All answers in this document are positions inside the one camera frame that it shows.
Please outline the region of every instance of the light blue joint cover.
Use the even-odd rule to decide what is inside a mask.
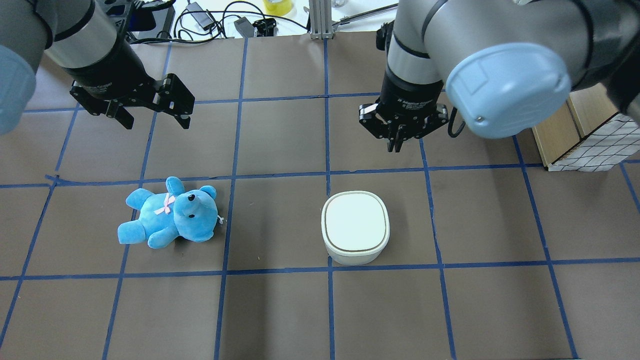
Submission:
[[[483,138],[505,138],[555,113],[571,91],[560,55],[538,44],[501,44],[480,50],[449,74],[446,91]]]
[[[13,130],[33,92],[36,74],[11,49],[0,45],[0,135]]]

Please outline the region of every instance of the power adapter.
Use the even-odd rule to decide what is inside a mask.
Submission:
[[[202,29],[208,31],[213,28],[213,19],[211,19],[208,13],[203,12],[200,5],[195,1],[187,5],[187,11],[192,12],[191,16],[198,22],[198,25],[200,25]]]

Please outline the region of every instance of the teddy bear leg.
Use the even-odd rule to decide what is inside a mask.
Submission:
[[[178,229],[174,227],[165,227],[149,236],[148,245],[151,249],[161,249],[178,237]]]
[[[118,226],[118,241],[121,244],[137,244],[146,239],[145,227],[140,220],[129,221]]]
[[[142,209],[142,205],[144,205],[145,201],[154,193],[150,192],[147,189],[135,189],[132,193],[127,196],[127,200],[125,202],[130,207],[140,210]]]

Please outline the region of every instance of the grid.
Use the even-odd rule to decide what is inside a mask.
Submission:
[[[617,114],[549,170],[606,171],[638,150],[640,128],[630,117]]]
[[[330,358],[335,359],[335,330],[334,330],[334,316],[333,316],[333,274],[335,272],[350,272],[350,271],[372,271],[372,270],[423,270],[423,269],[433,269],[439,271],[440,278],[440,287],[442,291],[442,300],[444,305],[444,314],[445,314],[445,322],[447,327],[447,337],[449,340],[449,350],[451,353],[451,357],[453,359],[457,359],[456,356],[456,346],[454,342],[454,329],[452,328],[451,322],[451,311],[449,309],[449,299],[447,297],[447,284],[445,279],[445,269],[454,269],[454,268],[486,268],[486,267],[511,267],[511,266],[546,266],[549,271],[550,278],[552,280],[557,304],[560,309],[560,314],[562,317],[562,323],[564,325],[564,330],[566,333],[566,340],[569,344],[569,348],[571,350],[573,358],[578,358],[578,349],[573,342],[572,332],[570,329],[570,324],[567,319],[566,311],[564,309],[564,304],[562,300],[561,290],[558,285],[558,281],[556,279],[556,274],[554,270],[555,265],[571,265],[571,264],[600,264],[600,263],[638,263],[640,262],[640,258],[597,258],[597,259],[553,259],[550,255],[549,249],[547,247],[547,242],[545,239],[545,233],[540,221],[540,216],[538,214],[538,209],[536,206],[536,200],[533,194],[533,190],[529,181],[529,176],[527,173],[527,169],[542,167],[540,163],[526,163],[523,159],[522,152],[520,150],[520,145],[518,143],[518,139],[513,136],[513,144],[515,146],[517,155],[518,155],[518,163],[513,164],[503,164],[503,165],[468,165],[468,166],[440,166],[440,167],[432,167],[429,166],[427,162],[426,152],[424,150],[425,145],[422,140],[420,140],[420,154],[422,156],[422,167],[413,167],[413,168],[393,168],[393,169],[365,169],[365,170],[356,170],[356,171],[347,171],[347,170],[331,170],[330,166],[330,139],[329,139],[329,99],[332,97],[354,97],[354,96],[365,96],[365,95],[377,95],[377,93],[354,93],[354,94],[330,94],[329,92],[329,75],[328,75],[328,49],[327,49],[327,40],[324,40],[323,50],[324,50],[324,94],[319,95],[310,95],[310,96],[292,96],[292,97],[274,97],[274,98],[251,98],[245,99],[243,97],[244,90],[244,81],[245,81],[245,68],[246,68],[246,55],[247,55],[247,47],[248,41],[244,40],[244,49],[243,49],[243,60],[242,60],[242,71],[241,71],[241,82],[240,82],[240,91],[237,99],[226,99],[226,100],[213,100],[213,101],[197,101],[198,104],[206,104],[206,103],[224,103],[231,102],[237,103],[237,123],[236,123],[236,138],[235,138],[235,146],[234,146],[234,162],[233,162],[233,170],[229,176],[218,176],[215,179],[228,179],[231,181],[230,187],[230,198],[228,204],[228,214],[227,214],[227,230],[225,233],[225,247],[224,247],[224,257],[223,257],[223,268],[222,270],[212,270],[212,271],[195,271],[195,272],[149,272],[149,273],[127,273],[125,272],[125,266],[127,263],[127,256],[129,253],[129,246],[126,245],[124,249],[124,254],[122,256],[122,264],[120,266],[120,271],[118,273],[113,274],[67,274],[67,275],[26,275],[27,268],[29,266],[29,260],[31,259],[31,254],[33,252],[34,246],[36,244],[38,233],[40,231],[40,226],[42,225],[42,221],[44,219],[45,214],[47,213],[47,208],[51,201],[51,197],[56,188],[66,187],[66,186],[113,186],[120,184],[136,184],[138,187],[142,187],[144,184],[148,183],[160,183],[163,182],[164,179],[145,179],[145,170],[147,166],[148,155],[150,152],[150,146],[153,141],[154,128],[156,124],[157,113],[154,114],[151,122],[150,132],[148,134],[147,146],[145,149],[145,155],[143,160],[143,165],[140,171],[139,179],[131,179],[128,181],[104,181],[104,182],[77,182],[77,181],[69,181],[66,179],[62,179],[59,176],[47,176],[47,183],[31,183],[31,184],[0,184],[0,188],[48,188],[49,193],[46,198],[45,204],[43,206],[42,212],[38,219],[38,223],[36,225],[36,229],[33,233],[33,237],[31,239],[31,243],[29,245],[28,254],[25,258],[22,272],[18,276],[6,276],[0,277],[0,281],[17,281],[16,289],[13,294],[13,299],[6,317],[6,321],[3,324],[2,332],[0,333],[0,347],[4,341],[4,337],[6,335],[7,329],[11,326],[11,317],[13,313],[13,309],[16,303],[16,300],[20,294],[20,288],[24,281],[33,281],[33,280],[56,280],[56,279],[118,279],[115,296],[113,300],[113,308],[111,311],[111,317],[109,320],[108,333],[106,336],[104,351],[102,354],[102,358],[106,359],[109,352],[109,342],[111,340],[111,334],[113,332],[113,324],[115,321],[115,316],[118,311],[118,301],[120,298],[120,290],[122,289],[122,282],[124,279],[130,278],[153,278],[153,277],[191,277],[191,276],[220,276],[221,277],[221,287],[220,287],[220,299],[218,306],[218,323],[216,327],[216,338],[212,346],[214,346],[214,358],[220,358],[220,339],[222,332],[222,317],[225,306],[225,287],[228,276],[235,275],[249,275],[249,274],[291,274],[291,273],[326,273],[327,274],[327,287],[328,287],[328,303],[329,303],[329,337],[330,337]],[[168,46],[168,52],[166,55],[166,59],[164,61],[164,72],[166,73],[169,59],[171,56],[172,47]],[[237,159],[238,159],[238,148],[239,148],[239,139],[240,139],[240,129],[241,129],[241,121],[242,121],[242,108],[244,102],[254,102],[254,101],[280,101],[280,100],[295,100],[295,99],[313,99],[313,98],[323,98],[324,99],[324,110],[325,110],[325,149],[326,149],[326,170],[324,172],[298,172],[298,173],[283,173],[283,174],[252,174],[252,175],[238,175],[237,174]],[[56,164],[56,171],[60,169],[60,165],[62,163],[65,150],[67,148],[68,140],[71,134],[71,130],[75,124],[76,117],[78,111],[81,108],[79,105],[76,105],[75,108],[64,108],[64,109],[53,109],[53,110],[28,110],[27,113],[37,113],[37,112],[48,112],[48,111],[73,111],[72,120],[67,130],[67,135],[65,137],[65,141],[60,152],[60,156],[58,158],[58,162]],[[628,175],[628,172],[625,168],[625,163],[638,163],[638,160],[628,160],[621,164],[621,171],[624,175],[624,178],[629,187],[630,196],[633,198],[638,212],[640,213],[640,202],[638,200],[638,196],[634,190],[632,181]],[[504,261],[504,262],[484,262],[484,263],[445,263],[442,259],[442,253],[440,252],[440,247],[438,245],[438,237],[436,231],[436,222],[435,217],[438,213],[437,208],[434,205],[433,194],[431,191],[431,174],[433,172],[438,171],[455,171],[455,170],[472,170],[472,169],[490,169],[490,168],[519,168],[522,172],[522,177],[527,189],[527,193],[529,196],[529,200],[531,202],[531,207],[535,216],[536,226],[538,228],[540,242],[544,250],[545,260],[543,261]],[[237,179],[256,179],[256,178],[271,178],[271,177],[307,177],[307,176],[325,176],[326,177],[326,192],[327,195],[330,194],[331,190],[331,178],[334,175],[342,175],[342,174],[380,174],[380,173],[395,173],[395,172],[422,172],[424,173],[424,179],[426,183],[429,209],[431,213],[431,225],[433,229],[433,237],[434,237],[434,245],[436,250],[436,263],[425,263],[425,264],[409,264],[409,265],[365,265],[365,266],[333,266],[332,261],[328,258],[328,262],[326,266],[321,267],[300,267],[300,268],[268,268],[268,269],[259,269],[259,270],[229,270],[228,269],[228,257],[229,257],[229,248],[230,248],[230,235],[232,231],[232,221],[233,221],[233,208],[234,208],[234,195],[236,188],[236,180]],[[196,180],[211,180],[210,177],[187,177],[182,178],[183,181],[196,181]],[[136,218],[136,210],[133,210],[131,219]]]

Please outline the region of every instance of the container lid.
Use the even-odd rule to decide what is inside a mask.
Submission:
[[[369,192],[346,192],[324,205],[325,241],[348,252],[371,250],[388,241],[388,215],[382,200]]]

